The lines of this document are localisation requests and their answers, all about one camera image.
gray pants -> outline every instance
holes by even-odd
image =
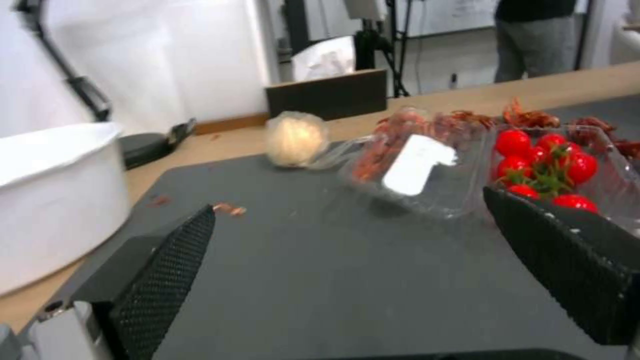
[[[519,80],[573,70],[575,24],[573,17],[531,22],[496,20],[498,71],[495,82]]]

clear plastic container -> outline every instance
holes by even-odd
[[[497,135],[509,127],[498,127],[491,131],[487,146],[486,159],[489,171],[480,175],[485,184],[495,184],[497,165],[503,159],[493,148]],[[600,214],[628,232],[640,236],[640,176],[611,143],[607,135],[598,127],[562,126],[557,129],[521,129],[536,143],[548,133],[563,135],[567,140],[577,143],[582,151],[598,160],[596,174],[586,183],[575,187],[574,193],[584,195],[593,201]]]
[[[407,196],[390,190],[383,178],[412,135],[427,136],[455,150],[452,165],[435,165],[420,193]],[[363,149],[340,170],[350,184],[412,211],[437,218],[456,218],[474,210],[487,168],[483,158],[491,132],[451,116],[428,118],[423,111],[403,108],[378,126]],[[430,167],[429,161],[416,167]]]

person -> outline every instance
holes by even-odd
[[[573,69],[573,11],[577,0],[500,0],[495,12],[498,70],[495,82],[559,74]]]

wooden table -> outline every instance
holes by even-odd
[[[377,121],[404,105],[419,106],[432,113],[472,110],[476,113],[498,115],[513,96],[521,99],[525,109],[537,110],[638,93],[640,62],[607,69],[584,70],[546,78],[392,99],[389,100],[387,111],[334,120],[328,125],[332,140],[347,140],[370,133]],[[132,203],[136,202],[156,179],[170,168],[262,152],[264,130],[261,127],[229,131],[219,136],[192,137],[172,155],[129,171],[129,198]],[[8,323],[13,330],[20,331],[82,262],[80,259],[45,279],[0,297],[0,323]]]

black shirt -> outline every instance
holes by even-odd
[[[495,17],[507,22],[547,20],[573,14],[577,0],[500,0]]]

